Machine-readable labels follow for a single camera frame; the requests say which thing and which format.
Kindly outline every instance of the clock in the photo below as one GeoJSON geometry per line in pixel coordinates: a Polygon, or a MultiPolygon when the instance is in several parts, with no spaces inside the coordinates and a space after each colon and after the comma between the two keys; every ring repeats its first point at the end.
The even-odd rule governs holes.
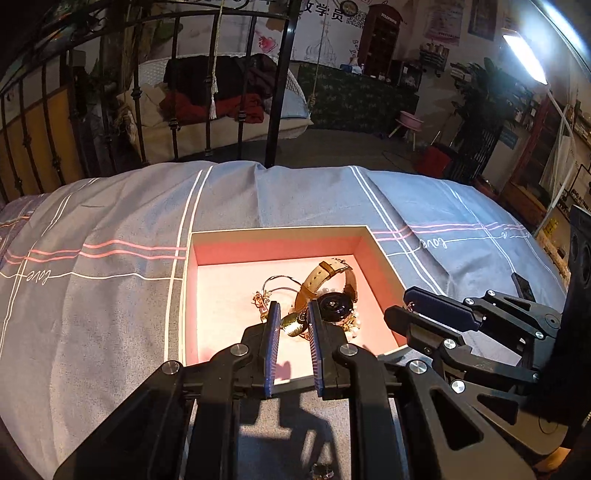
{"type": "Polygon", "coordinates": [[[343,0],[340,3],[340,10],[346,17],[354,17],[359,12],[359,7],[353,0],[343,0]]]}

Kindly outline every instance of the white pole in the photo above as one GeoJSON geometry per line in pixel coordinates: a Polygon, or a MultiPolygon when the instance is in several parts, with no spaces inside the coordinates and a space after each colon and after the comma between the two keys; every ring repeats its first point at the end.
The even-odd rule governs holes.
{"type": "Polygon", "coordinates": [[[548,209],[546,211],[546,215],[545,215],[544,219],[542,220],[542,222],[540,223],[540,225],[538,226],[538,228],[535,229],[534,238],[538,236],[538,233],[540,233],[540,230],[542,230],[542,228],[544,227],[544,225],[548,221],[548,218],[550,218],[550,215],[552,215],[552,210],[554,210],[554,208],[556,207],[556,204],[560,200],[560,197],[564,193],[564,189],[566,188],[566,184],[570,180],[570,176],[573,174],[574,166],[576,165],[576,161],[577,161],[577,145],[576,145],[576,143],[574,141],[573,129],[570,127],[569,121],[567,120],[567,118],[564,115],[563,111],[560,109],[560,106],[556,102],[556,99],[554,98],[554,96],[550,92],[550,85],[548,85],[547,93],[548,93],[548,97],[550,97],[550,101],[552,101],[552,103],[556,107],[556,110],[558,110],[558,113],[562,117],[562,122],[564,122],[566,124],[566,130],[568,130],[569,135],[570,135],[570,144],[573,147],[574,162],[571,165],[570,170],[567,173],[566,178],[564,179],[564,182],[563,182],[563,184],[560,187],[560,190],[558,191],[558,194],[556,195],[556,197],[550,203],[550,206],[548,207],[548,209]]]}

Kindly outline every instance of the jewelry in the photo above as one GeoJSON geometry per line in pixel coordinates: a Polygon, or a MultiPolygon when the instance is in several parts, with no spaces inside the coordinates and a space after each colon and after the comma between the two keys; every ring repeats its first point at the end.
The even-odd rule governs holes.
{"type": "Polygon", "coordinates": [[[281,320],[281,327],[289,336],[309,338],[307,305],[312,299],[318,299],[320,316],[324,321],[339,325],[348,337],[357,336],[361,326],[354,308],[357,302],[357,280],[353,269],[344,260],[332,258],[322,261],[308,275],[295,298],[294,311],[281,320]],[[345,288],[342,293],[325,288],[319,291],[324,282],[339,273],[345,274],[345,288]]]}
{"type": "Polygon", "coordinates": [[[267,316],[269,315],[269,304],[271,303],[271,294],[274,291],[290,290],[290,291],[294,291],[294,292],[298,293],[297,290],[295,290],[291,287],[277,287],[277,288],[273,288],[272,290],[265,290],[265,286],[267,285],[267,282],[269,282],[271,280],[275,280],[276,278],[287,278],[287,279],[291,280],[292,282],[297,283],[301,287],[301,283],[298,282],[295,278],[290,277],[289,275],[273,275],[272,277],[267,278],[265,280],[265,283],[263,283],[261,290],[257,291],[252,298],[252,303],[259,309],[259,312],[261,314],[261,322],[262,323],[265,323],[267,321],[267,316]]]}

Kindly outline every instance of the black metal bed frame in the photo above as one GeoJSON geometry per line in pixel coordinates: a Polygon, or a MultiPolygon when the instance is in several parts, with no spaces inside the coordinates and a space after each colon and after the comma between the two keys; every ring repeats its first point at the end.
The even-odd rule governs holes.
{"type": "MultiPolygon", "coordinates": [[[[133,71],[133,80],[134,80],[134,88],[132,89],[131,96],[134,100],[135,104],[135,122],[137,124],[138,129],[138,140],[139,140],[139,156],[141,158],[141,166],[147,166],[148,161],[146,159],[145,154],[145,147],[144,147],[144,135],[142,131],[142,124],[141,124],[141,111],[139,108],[139,99],[141,97],[141,88],[139,87],[139,39],[141,37],[142,29],[144,24],[151,21],[156,20],[164,20],[169,18],[174,18],[174,31],[173,31],[173,45],[172,45],[172,55],[171,59],[173,61],[173,73],[172,73],[172,81],[171,81],[171,90],[174,91],[174,87],[176,84],[176,76],[177,76],[177,68],[174,60],[176,59],[176,50],[177,50],[177,43],[178,43],[178,32],[181,19],[184,17],[199,17],[204,15],[211,15],[213,16],[213,27],[212,27],[212,35],[210,39],[210,48],[209,48],[209,65],[207,71],[207,77],[205,81],[205,88],[207,89],[207,97],[211,98],[211,89],[212,89],[212,79],[213,79],[213,53],[215,50],[215,38],[216,38],[216,25],[217,19],[219,15],[237,15],[242,17],[250,17],[250,25],[248,30],[248,39],[246,42],[246,64],[249,64],[249,60],[252,54],[252,43],[254,41],[254,33],[255,33],[255,25],[258,18],[274,18],[277,20],[284,21],[284,28],[281,37],[281,45],[280,51],[277,61],[277,71],[275,75],[275,89],[273,92],[272,97],[272,104],[271,104],[271,114],[269,120],[269,130],[267,135],[267,146],[265,149],[265,167],[270,168],[275,164],[275,155],[277,152],[277,140],[279,135],[279,127],[280,127],[280,120],[281,120],[281,109],[283,105],[283,97],[285,92],[285,87],[287,84],[287,75],[289,69],[289,63],[291,58],[291,49],[293,47],[294,36],[296,32],[296,25],[299,18],[300,13],[300,4],[301,0],[287,0],[287,4],[285,6],[285,13],[271,13],[271,12],[262,12],[262,11],[255,11],[255,10],[244,10],[244,8],[249,4],[256,1],[256,0],[245,0],[245,2],[236,8],[229,8],[223,7],[222,9],[219,8],[217,5],[212,5],[211,0],[198,0],[198,1],[180,1],[180,0],[161,0],[161,1],[152,1],[152,0],[98,0],[90,5],[87,5],[83,8],[80,8],[76,11],[73,11],[61,18],[57,21],[44,23],[39,26],[37,30],[37,35],[35,35],[27,45],[23,47],[20,51],[18,58],[26,59],[27,56],[33,58],[32,61],[28,63],[23,62],[23,66],[18,69],[0,88],[0,111],[2,117],[2,129],[4,132],[4,141],[6,144],[8,162],[10,164],[10,168],[12,171],[12,175],[14,178],[14,185],[15,188],[19,191],[20,195],[24,195],[24,191],[22,188],[22,179],[19,177],[16,166],[14,164],[14,158],[12,156],[12,151],[10,147],[10,142],[8,138],[8,131],[7,131],[7,122],[6,122],[6,113],[5,113],[5,96],[6,94],[16,85],[18,85],[19,90],[19,103],[20,103],[20,117],[21,117],[21,126],[22,132],[24,137],[24,147],[27,150],[27,155],[31,164],[31,169],[33,171],[33,176],[41,193],[44,193],[43,185],[41,183],[41,179],[38,174],[37,166],[35,164],[35,159],[33,156],[33,152],[31,150],[31,137],[28,135],[28,128],[27,128],[27,121],[25,118],[25,108],[24,108],[24,98],[23,98],[23,80],[34,71],[41,68],[41,101],[43,103],[43,111],[44,111],[44,119],[46,124],[46,133],[48,138],[48,143],[50,146],[50,151],[52,155],[52,166],[55,169],[58,178],[60,180],[61,185],[65,185],[64,176],[61,171],[61,161],[59,156],[57,155],[56,146],[53,138],[53,133],[51,130],[50,124],[50,117],[49,117],[49,110],[48,110],[48,94],[47,94],[47,63],[51,60],[54,60],[58,57],[65,57],[66,54],[69,55],[69,61],[67,64],[67,73],[70,76],[70,81],[68,84],[68,99],[70,104],[70,122],[72,124],[72,131],[74,133],[74,139],[76,142],[76,150],[80,159],[80,163],[82,165],[83,172],[86,176],[89,176],[89,168],[88,163],[85,158],[85,152],[83,148],[83,141],[81,137],[80,131],[80,114],[76,109],[76,94],[74,91],[74,64],[73,64],[73,50],[74,48],[90,41],[94,40],[95,38],[100,37],[100,46],[99,46],[99,58],[98,58],[98,71],[99,74],[102,76],[104,72],[104,62],[105,62],[105,37],[109,34],[116,33],[118,31],[123,31],[126,28],[133,28],[134,29],[134,45],[132,51],[132,62],[134,64],[134,71],[133,71]],[[112,22],[109,24],[107,21],[104,22],[104,26],[99,30],[93,30],[92,28],[92,21],[95,21],[95,25],[100,23],[100,19],[96,18],[95,15],[100,14],[102,11],[113,7],[117,4],[117,8],[121,9],[122,6],[125,8],[133,8],[137,7],[139,9],[138,18],[134,20],[124,21],[124,22],[112,22]],[[209,9],[191,9],[186,11],[178,11],[178,12],[166,12],[158,15],[150,15],[149,10],[151,9],[153,4],[183,4],[183,5],[196,5],[199,7],[211,7],[209,9]],[[55,51],[51,52],[47,56],[43,56],[43,49],[50,43],[52,39],[55,39],[60,33],[62,33],[66,28],[71,28],[72,26],[76,27],[73,33],[71,33],[69,40],[65,45],[62,45],[55,51]]],[[[272,3],[273,1],[277,0],[267,0],[267,4],[272,3]]],[[[54,11],[48,12],[46,18],[51,15],[54,11]]],[[[242,159],[242,136],[243,136],[243,129],[244,129],[244,122],[246,120],[246,113],[244,111],[245,106],[245,96],[246,96],[246,86],[247,86],[247,75],[244,75],[244,83],[242,88],[242,96],[240,102],[240,110],[238,116],[238,155],[237,160],[242,159]]],[[[113,154],[113,147],[112,147],[112,139],[113,139],[113,132],[111,126],[109,125],[108,121],[108,113],[106,110],[106,93],[104,86],[99,88],[99,99],[100,99],[100,107],[102,113],[102,121],[103,121],[103,128],[104,128],[104,142],[106,144],[109,160],[111,162],[111,167],[114,173],[117,173],[117,166],[115,161],[115,156],[113,154]]],[[[174,101],[173,97],[173,105],[174,105],[174,112],[172,118],[168,122],[168,126],[170,127],[172,141],[173,141],[173,150],[174,150],[174,161],[178,161],[178,145],[177,145],[177,131],[180,129],[180,125],[178,124],[178,119],[176,118],[176,102],[174,101]]],[[[207,106],[207,120],[206,120],[206,150],[205,156],[211,157],[213,155],[213,151],[211,148],[211,120],[209,118],[209,112],[211,109],[211,100],[209,101],[209,105],[207,106]]],[[[2,179],[0,179],[0,194],[4,198],[4,201],[8,203],[8,196],[6,194],[4,183],[2,179]]]]}

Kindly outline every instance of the tan leather watch strap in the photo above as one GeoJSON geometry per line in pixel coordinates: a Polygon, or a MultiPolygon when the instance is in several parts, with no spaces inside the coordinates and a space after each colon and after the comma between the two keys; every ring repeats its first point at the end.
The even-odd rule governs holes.
{"type": "Polygon", "coordinates": [[[316,298],[316,292],[322,284],[339,273],[345,274],[345,288],[343,289],[343,292],[354,302],[357,301],[357,279],[355,278],[353,269],[343,260],[331,258],[320,262],[318,267],[316,267],[312,273],[308,275],[306,280],[304,280],[304,283],[295,298],[294,310],[300,312],[306,308],[308,302],[316,298]]]}

